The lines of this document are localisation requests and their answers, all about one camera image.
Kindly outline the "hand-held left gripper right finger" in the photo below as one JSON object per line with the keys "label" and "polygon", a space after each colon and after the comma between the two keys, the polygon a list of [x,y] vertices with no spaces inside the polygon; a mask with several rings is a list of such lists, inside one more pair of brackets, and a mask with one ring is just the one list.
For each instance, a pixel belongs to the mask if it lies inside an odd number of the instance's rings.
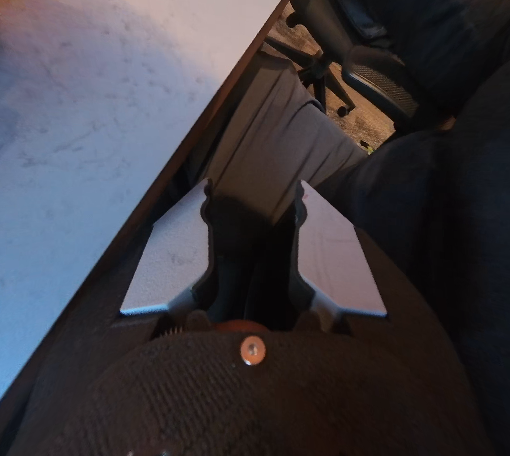
{"label": "hand-held left gripper right finger", "polygon": [[292,305],[320,324],[345,315],[386,318],[387,310],[354,225],[306,181],[296,186]]}

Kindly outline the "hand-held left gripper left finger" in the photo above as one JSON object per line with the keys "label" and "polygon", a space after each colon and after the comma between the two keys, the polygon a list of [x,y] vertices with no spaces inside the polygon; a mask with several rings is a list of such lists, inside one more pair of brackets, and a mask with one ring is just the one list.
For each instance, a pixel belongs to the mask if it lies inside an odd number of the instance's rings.
{"label": "hand-held left gripper left finger", "polygon": [[211,180],[203,179],[153,224],[121,315],[167,315],[181,325],[192,311],[213,304],[218,272],[207,219],[211,187]]}

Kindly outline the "black mesh office chair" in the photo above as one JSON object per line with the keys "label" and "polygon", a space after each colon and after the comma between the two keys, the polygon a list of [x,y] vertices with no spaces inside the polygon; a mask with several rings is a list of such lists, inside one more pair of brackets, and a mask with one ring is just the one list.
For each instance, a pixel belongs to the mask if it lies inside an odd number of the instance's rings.
{"label": "black mesh office chair", "polygon": [[383,112],[397,134],[436,128],[449,119],[412,79],[405,64],[390,51],[387,32],[354,0],[347,8],[336,0],[291,0],[294,12],[286,19],[290,28],[303,26],[319,45],[313,56],[267,37],[265,43],[301,67],[298,77],[326,106],[326,90],[341,99],[340,117],[355,104],[334,77],[330,65],[341,67],[350,88]]}

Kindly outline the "person's grey trouser leg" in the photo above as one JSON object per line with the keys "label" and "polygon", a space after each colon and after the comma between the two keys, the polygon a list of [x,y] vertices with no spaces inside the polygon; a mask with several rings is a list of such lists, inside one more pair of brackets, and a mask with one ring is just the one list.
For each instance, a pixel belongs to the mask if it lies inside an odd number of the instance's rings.
{"label": "person's grey trouser leg", "polygon": [[293,203],[296,184],[319,185],[367,157],[322,111],[292,63],[258,52],[253,79],[216,145],[205,176],[217,221],[254,218],[275,224]]}

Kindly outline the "person's right forearm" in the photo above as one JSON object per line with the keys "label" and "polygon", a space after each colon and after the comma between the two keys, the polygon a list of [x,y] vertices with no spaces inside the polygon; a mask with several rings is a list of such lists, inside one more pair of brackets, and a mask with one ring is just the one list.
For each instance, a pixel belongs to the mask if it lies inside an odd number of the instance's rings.
{"label": "person's right forearm", "polygon": [[509,0],[364,0],[411,76],[443,112],[458,114],[509,62]]}

